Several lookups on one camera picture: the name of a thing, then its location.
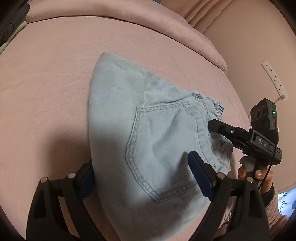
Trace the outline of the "person's right hand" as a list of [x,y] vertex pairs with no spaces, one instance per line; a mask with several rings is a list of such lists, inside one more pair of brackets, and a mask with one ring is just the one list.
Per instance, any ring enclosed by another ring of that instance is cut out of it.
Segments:
[[[244,180],[246,179],[247,171],[243,167],[243,162],[246,157],[243,157],[239,160],[240,164],[242,165],[238,169],[238,179]],[[254,177],[256,180],[261,181],[262,187],[260,188],[260,193],[264,194],[267,193],[273,187],[273,172],[267,169],[257,170],[254,173]]]

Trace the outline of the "pink sleeve forearm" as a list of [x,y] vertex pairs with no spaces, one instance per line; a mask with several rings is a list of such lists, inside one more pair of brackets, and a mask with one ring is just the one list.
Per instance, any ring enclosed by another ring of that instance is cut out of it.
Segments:
[[270,238],[273,240],[288,222],[286,215],[281,215],[278,209],[278,192],[271,185],[271,188],[261,194],[264,202],[266,216],[269,225]]

